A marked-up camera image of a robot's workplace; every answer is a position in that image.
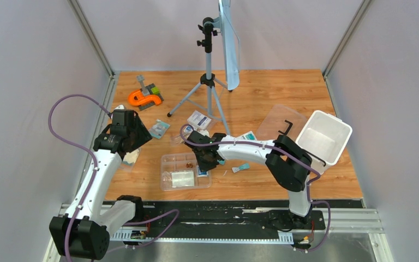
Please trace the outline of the clear compartment tray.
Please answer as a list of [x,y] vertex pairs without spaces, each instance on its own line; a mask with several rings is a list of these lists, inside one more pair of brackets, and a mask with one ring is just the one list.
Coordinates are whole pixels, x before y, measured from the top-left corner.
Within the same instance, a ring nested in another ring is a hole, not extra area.
[[208,188],[210,171],[201,171],[193,153],[165,154],[161,157],[160,189],[162,191]]

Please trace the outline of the white gauze pad packet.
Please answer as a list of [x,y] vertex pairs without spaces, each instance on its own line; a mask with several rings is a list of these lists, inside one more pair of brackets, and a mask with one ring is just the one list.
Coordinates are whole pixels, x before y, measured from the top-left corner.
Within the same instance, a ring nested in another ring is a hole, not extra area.
[[195,186],[193,171],[177,171],[171,173],[172,188]]

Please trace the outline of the cotton swab bag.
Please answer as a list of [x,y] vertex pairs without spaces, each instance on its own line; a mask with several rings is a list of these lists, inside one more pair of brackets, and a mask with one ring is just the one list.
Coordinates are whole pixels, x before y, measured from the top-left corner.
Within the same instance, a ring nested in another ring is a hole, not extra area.
[[184,143],[184,140],[180,135],[171,136],[170,138],[170,145],[171,146],[177,146]]

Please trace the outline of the small teal tube sachet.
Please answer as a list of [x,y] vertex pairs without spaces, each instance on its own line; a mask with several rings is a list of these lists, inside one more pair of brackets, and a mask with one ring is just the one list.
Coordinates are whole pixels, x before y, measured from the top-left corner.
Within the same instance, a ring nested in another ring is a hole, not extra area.
[[244,163],[244,164],[242,164],[240,166],[232,167],[231,170],[232,170],[233,173],[237,173],[239,171],[247,170],[249,168],[250,168],[249,164],[248,163]]

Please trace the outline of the teal white wipe packet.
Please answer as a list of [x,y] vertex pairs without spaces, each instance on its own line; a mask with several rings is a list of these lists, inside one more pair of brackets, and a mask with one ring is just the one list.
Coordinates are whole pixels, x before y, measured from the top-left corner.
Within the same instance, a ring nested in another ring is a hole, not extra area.
[[253,131],[248,131],[240,136],[237,137],[238,139],[244,139],[244,140],[256,140],[256,136],[253,133]]

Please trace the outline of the blue square alcohol pad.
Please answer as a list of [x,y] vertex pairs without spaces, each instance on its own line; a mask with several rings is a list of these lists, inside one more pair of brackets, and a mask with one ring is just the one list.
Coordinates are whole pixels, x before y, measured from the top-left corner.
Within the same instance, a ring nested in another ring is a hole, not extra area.
[[201,171],[200,169],[197,171],[197,176],[198,177],[208,177],[209,174],[207,171]]

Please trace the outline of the blue edged clear sachet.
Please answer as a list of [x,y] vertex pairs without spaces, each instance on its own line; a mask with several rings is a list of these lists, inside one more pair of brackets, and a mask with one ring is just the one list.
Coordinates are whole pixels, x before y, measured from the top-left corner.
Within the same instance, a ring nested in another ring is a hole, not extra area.
[[170,128],[170,125],[166,122],[163,122],[159,119],[156,119],[155,124],[151,126],[148,130],[152,137],[156,139],[160,139],[166,133],[166,131]]

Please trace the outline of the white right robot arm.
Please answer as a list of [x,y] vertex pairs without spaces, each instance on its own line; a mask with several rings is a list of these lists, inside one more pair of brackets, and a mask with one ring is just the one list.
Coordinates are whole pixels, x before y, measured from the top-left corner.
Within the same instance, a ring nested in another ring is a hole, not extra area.
[[184,141],[195,154],[201,171],[215,169],[225,160],[243,160],[267,167],[276,182],[287,190],[290,222],[297,228],[312,220],[307,182],[312,171],[309,154],[287,136],[274,140],[246,140],[224,133],[212,137],[193,131]]

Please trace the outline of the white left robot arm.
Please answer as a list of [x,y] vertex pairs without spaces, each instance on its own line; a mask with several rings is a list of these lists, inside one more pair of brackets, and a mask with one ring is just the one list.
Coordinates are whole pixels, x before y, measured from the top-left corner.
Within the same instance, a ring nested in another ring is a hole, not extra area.
[[109,247],[110,237],[126,222],[140,225],[145,210],[136,196],[117,200],[101,212],[105,195],[116,170],[125,155],[152,139],[150,132],[134,110],[116,109],[112,123],[96,137],[91,163],[74,201],[61,217],[53,217],[49,230],[60,255],[102,259]]

